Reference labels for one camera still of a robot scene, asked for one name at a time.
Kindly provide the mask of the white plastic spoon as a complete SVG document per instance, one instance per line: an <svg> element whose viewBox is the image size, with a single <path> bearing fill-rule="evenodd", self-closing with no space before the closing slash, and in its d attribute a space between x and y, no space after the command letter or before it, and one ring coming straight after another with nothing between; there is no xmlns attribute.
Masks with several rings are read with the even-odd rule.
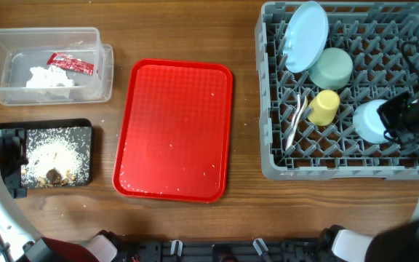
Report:
<svg viewBox="0 0 419 262"><path fill-rule="evenodd" d="M298 128L298 123L300 121L300 118L303 115L303 113L306 110L307 105L308 105L308 99L307 99L307 97L304 97L303 100L301 100L301 96L300 96L300 101L301 101L301 110L300 110L300 113L298 115L297 122L295 123L295 126L296 126L295 132L296 132L296 129Z"/></svg>

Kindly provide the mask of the yellow plastic cup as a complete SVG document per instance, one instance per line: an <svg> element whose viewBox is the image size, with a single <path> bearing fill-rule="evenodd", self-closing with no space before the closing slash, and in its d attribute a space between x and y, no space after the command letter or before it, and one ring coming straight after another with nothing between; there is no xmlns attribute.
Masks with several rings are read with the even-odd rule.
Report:
<svg viewBox="0 0 419 262"><path fill-rule="evenodd" d="M331 124L339 105L340 97L335 91L322 90L308 105L311 112L307 119L317 126Z"/></svg>

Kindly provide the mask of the red snack wrapper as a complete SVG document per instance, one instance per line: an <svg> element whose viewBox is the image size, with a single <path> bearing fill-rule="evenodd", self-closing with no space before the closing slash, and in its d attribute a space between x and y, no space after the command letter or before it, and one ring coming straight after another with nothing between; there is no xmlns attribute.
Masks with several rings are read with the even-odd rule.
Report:
<svg viewBox="0 0 419 262"><path fill-rule="evenodd" d="M88 75L93 75L95 68L92 63L85 62L72 55L66 55L61 52L53 53L47 61L47 65Z"/></svg>

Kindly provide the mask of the food scraps and rice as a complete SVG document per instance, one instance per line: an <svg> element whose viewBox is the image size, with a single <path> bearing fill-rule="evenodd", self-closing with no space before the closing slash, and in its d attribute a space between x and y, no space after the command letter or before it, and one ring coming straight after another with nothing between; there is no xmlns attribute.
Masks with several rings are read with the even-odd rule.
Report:
<svg viewBox="0 0 419 262"><path fill-rule="evenodd" d="M91 127L32 129L26 132L28 163L24 188L85 186L91 182Z"/></svg>

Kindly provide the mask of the light blue small bowl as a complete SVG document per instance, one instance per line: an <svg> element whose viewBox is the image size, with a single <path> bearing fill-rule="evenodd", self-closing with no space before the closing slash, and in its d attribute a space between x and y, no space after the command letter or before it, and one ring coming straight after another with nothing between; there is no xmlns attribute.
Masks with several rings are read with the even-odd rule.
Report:
<svg viewBox="0 0 419 262"><path fill-rule="evenodd" d="M355 132L368 143L382 144L388 140L384 137L386 131L380 116L378 108L386 100L377 99L361 104L354 112L353 126Z"/></svg>

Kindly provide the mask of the white plastic fork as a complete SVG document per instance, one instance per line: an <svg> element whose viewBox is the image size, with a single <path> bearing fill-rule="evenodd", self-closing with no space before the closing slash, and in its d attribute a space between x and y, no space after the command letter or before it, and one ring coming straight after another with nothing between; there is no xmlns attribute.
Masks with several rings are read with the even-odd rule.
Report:
<svg viewBox="0 0 419 262"><path fill-rule="evenodd" d="M295 113L292 116L292 123L291 123L291 132L289 134L289 136L287 137L287 143L286 143L286 148L288 149L291 145L292 145L292 141L293 141L293 137L294 137L294 132L295 132L295 123L297 122L297 118L298 115L300 113L301 110L301 101L300 101L300 94L297 94L297 108L295 109Z"/></svg>

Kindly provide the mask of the white napkin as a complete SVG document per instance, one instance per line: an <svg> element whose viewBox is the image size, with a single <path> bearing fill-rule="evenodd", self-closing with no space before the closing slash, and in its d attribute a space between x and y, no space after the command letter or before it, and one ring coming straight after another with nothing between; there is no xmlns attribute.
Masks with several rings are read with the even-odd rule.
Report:
<svg viewBox="0 0 419 262"><path fill-rule="evenodd" d="M30 68L32 77L26 82L27 88L54 88L54 87L73 87L72 79L69 79L66 71L57 66L50 65L49 68L32 67Z"/></svg>

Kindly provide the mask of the mint green bowl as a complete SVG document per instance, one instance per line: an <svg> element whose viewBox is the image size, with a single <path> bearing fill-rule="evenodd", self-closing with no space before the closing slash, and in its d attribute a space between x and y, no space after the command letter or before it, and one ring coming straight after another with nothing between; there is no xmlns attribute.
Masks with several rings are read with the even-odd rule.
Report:
<svg viewBox="0 0 419 262"><path fill-rule="evenodd" d="M339 90L351 78L353 61L343 49L325 49L319 59L309 68L310 80L323 90Z"/></svg>

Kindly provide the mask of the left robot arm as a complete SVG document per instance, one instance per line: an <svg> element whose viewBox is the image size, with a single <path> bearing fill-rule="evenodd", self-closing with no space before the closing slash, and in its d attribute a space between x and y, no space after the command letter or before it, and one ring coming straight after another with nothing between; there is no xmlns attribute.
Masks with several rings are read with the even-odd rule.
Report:
<svg viewBox="0 0 419 262"><path fill-rule="evenodd" d="M16 205L1 174L20 166L15 155L0 151L0 261L125 261L109 233L100 232L79 245L44 237Z"/></svg>

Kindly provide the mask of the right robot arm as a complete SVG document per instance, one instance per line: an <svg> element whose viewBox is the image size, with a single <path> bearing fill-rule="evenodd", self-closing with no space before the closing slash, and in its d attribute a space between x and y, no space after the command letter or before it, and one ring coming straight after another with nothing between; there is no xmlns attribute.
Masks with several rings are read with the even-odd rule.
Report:
<svg viewBox="0 0 419 262"><path fill-rule="evenodd" d="M399 142L419 136L419 95L398 95L381 105L378 115ZM321 233L317 250L344 261L419 261L419 198L410 222L373 237L333 225Z"/></svg>

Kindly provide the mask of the light blue plate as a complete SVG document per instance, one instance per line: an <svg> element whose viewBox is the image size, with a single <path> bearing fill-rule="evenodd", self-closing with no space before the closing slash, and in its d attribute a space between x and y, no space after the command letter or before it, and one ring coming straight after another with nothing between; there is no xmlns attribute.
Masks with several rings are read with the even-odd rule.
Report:
<svg viewBox="0 0 419 262"><path fill-rule="evenodd" d="M329 33L324 9L315 1L301 4L288 22L283 54L292 73L309 69L321 56Z"/></svg>

